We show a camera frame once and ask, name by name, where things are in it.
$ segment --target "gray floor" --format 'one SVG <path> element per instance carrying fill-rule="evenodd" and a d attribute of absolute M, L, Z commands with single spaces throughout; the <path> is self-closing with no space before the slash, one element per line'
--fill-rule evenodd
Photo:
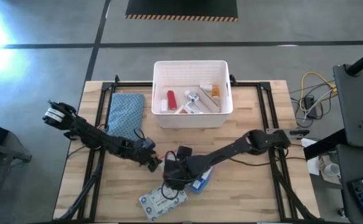
<path fill-rule="evenodd" d="M 112 1 L 102 42 L 363 40 L 363 0 L 239 0 L 238 23 L 126 20 L 127 0 Z M 93 43 L 104 0 L 0 0 L 0 44 Z M 91 49 L 0 50 L 0 126 L 14 132 L 33 154 L 14 168 L 0 194 L 0 223 L 50 220 L 69 141 L 44 125 L 47 100 L 75 107 L 80 101 Z M 363 56 L 363 45 L 326 47 L 200 47 L 100 49 L 92 80 L 151 80 L 158 60 L 225 60 L 239 80 L 287 80 L 316 71 L 332 80 L 332 66 Z M 321 83 L 308 77 L 306 86 Z M 314 92 L 320 97 L 326 88 Z M 292 97 L 298 98 L 299 92 Z M 324 138 L 342 128 L 337 98 L 332 111 L 309 128 Z M 335 190 L 316 187 L 321 216 L 340 220 Z"/>

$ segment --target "white plastic basket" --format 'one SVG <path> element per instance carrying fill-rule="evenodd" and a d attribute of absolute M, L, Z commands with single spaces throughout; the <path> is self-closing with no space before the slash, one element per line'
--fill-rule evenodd
<path fill-rule="evenodd" d="M 174 114 L 161 113 L 161 100 L 173 90 L 177 107 L 187 103 L 186 90 L 199 85 L 219 86 L 221 110 L 219 113 Z M 162 128 L 218 128 L 232 113 L 232 95 L 228 65 L 225 61 L 162 61 L 154 66 L 152 113 Z"/>

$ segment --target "wooden tabletop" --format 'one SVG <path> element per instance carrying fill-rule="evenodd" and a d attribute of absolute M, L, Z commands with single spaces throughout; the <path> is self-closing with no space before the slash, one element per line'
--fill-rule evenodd
<path fill-rule="evenodd" d="M 269 81 L 273 92 L 280 128 L 295 128 L 296 121 L 283 80 Z M 91 124 L 95 122 L 102 82 L 86 82 L 78 114 Z M 155 151 L 163 156 L 178 146 L 193 148 L 194 153 L 206 154 L 226 146 L 249 130 L 263 129 L 257 90 L 252 87 L 233 87 L 233 113 L 221 128 L 215 129 L 162 129 L 151 112 L 151 87 L 117 88 L 120 93 L 145 95 L 143 131 L 155 143 Z M 270 110 L 266 101 L 268 117 Z M 102 123 L 105 121 L 108 101 L 105 102 Z M 71 143 L 69 152 L 81 143 Z M 304 157 L 301 147 L 290 147 L 288 157 Z M 63 215 L 80 193 L 88 158 L 88 149 L 72 155 L 66 163 L 54 218 Z M 252 156 L 241 154 L 235 159 L 259 164 L 268 162 L 268 154 Z M 319 216 L 317 202 L 306 162 L 289 159 L 288 168 L 293 190 L 309 211 Z M 161 170 L 150 173 L 146 167 L 130 160 L 106 154 L 103 167 L 96 222 L 148 222 L 139 204 L 139 197 L 162 184 Z M 187 190 L 188 201 L 159 217 L 156 222 L 277 222 L 276 206 L 270 166 L 249 167 L 230 160 L 215 166 L 211 181 L 197 195 Z M 286 194 L 282 195 L 284 204 Z M 85 216 L 90 211 L 88 198 Z"/>

